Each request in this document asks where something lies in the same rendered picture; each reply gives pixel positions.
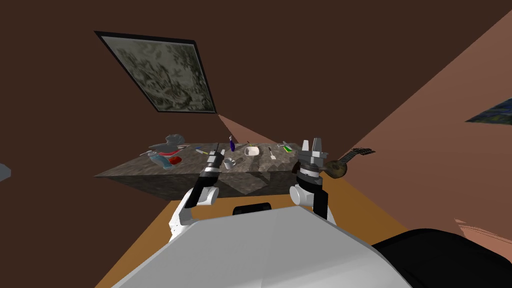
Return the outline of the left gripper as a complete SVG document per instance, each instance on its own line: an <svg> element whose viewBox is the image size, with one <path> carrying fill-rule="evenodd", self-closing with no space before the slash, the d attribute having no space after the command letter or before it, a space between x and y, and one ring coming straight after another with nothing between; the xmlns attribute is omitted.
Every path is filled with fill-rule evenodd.
<svg viewBox="0 0 512 288"><path fill-rule="evenodd" d="M224 159L225 159L225 149L222 149L221 152L219 152L219 145L220 143L217 143L215 151L211 151L208 154L208 159L206 161L207 166L220 166Z"/></svg>

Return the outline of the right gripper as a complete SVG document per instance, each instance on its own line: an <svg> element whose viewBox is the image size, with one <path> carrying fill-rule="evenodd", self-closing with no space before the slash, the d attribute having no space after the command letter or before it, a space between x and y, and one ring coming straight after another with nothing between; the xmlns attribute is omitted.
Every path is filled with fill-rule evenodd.
<svg viewBox="0 0 512 288"><path fill-rule="evenodd" d="M311 150L309 151L309 141L303 140L301 150L297 152L298 161L305 165L323 166L324 159L327 158L328 153L322 152L321 138L316 137L313 139Z"/></svg>

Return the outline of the brown guitar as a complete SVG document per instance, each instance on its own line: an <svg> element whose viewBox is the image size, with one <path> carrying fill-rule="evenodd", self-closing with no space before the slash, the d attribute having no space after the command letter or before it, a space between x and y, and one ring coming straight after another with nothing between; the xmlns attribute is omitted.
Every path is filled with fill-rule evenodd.
<svg viewBox="0 0 512 288"><path fill-rule="evenodd" d="M375 153L375 150L370 148L353 148L348 151L343 157L338 160L327 162L322 170L333 179L342 178L348 170L348 162L358 155L365 156Z"/></svg>

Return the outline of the dark stone table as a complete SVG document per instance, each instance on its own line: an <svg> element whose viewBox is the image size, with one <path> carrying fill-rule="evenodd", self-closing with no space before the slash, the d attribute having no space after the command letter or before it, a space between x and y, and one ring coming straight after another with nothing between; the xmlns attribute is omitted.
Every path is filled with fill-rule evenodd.
<svg viewBox="0 0 512 288"><path fill-rule="evenodd" d="M207 165L207 154L196 151L210 152L216 143L191 143L175 155L182 161L171 169L163 169L142 154L133 160L111 168L97 175L129 187L141 190L168 201L181 200L185 193L196 183L201 170ZM245 147L256 146L260 153L257 156L246 156ZM296 174L292 169L298 161L299 144L289 144L293 152L286 152L276 143L239 143L235 151L231 151L228 143L220 143L219 149L225 149L225 158L236 161L235 166L228 170L220 166L220 175L215 184L219 188L219 198L252 197L259 195L283 195L294 186ZM270 147L276 156L272 160Z"/></svg>

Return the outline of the grey bust statue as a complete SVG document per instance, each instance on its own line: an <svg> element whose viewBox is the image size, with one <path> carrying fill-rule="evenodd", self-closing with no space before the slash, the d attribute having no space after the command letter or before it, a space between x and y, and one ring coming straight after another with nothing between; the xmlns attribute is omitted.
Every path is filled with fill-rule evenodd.
<svg viewBox="0 0 512 288"><path fill-rule="evenodd" d="M179 149L180 145L185 143L185 139L180 134L171 134L165 138L166 142L149 146L151 150L156 150L159 153L172 153Z"/></svg>

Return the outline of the light blue bottle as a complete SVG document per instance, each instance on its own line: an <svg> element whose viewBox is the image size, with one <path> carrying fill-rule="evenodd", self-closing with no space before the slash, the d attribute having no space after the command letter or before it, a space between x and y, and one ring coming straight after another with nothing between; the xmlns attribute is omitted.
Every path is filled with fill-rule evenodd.
<svg viewBox="0 0 512 288"><path fill-rule="evenodd" d="M155 164L161 166L165 170L169 170L173 167L169 159L159 153L149 155L149 159L153 161Z"/></svg>

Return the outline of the black framed grey picture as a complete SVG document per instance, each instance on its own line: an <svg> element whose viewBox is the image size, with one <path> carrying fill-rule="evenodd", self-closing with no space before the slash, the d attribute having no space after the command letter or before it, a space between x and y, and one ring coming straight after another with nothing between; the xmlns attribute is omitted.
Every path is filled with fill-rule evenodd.
<svg viewBox="0 0 512 288"><path fill-rule="evenodd" d="M194 40L102 30L95 35L159 113L216 114Z"/></svg>

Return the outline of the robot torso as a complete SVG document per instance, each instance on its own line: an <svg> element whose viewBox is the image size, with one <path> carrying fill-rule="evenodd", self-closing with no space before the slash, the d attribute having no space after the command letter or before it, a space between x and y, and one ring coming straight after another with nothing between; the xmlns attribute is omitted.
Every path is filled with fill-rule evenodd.
<svg viewBox="0 0 512 288"><path fill-rule="evenodd" d="M112 288L412 288L364 241L300 206L200 220Z"/></svg>

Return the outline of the blue green wall picture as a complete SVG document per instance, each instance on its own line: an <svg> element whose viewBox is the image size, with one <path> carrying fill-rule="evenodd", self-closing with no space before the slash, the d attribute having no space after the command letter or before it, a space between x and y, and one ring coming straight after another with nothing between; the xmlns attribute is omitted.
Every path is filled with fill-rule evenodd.
<svg viewBox="0 0 512 288"><path fill-rule="evenodd" d="M512 97L473 116L466 122L512 126Z"/></svg>

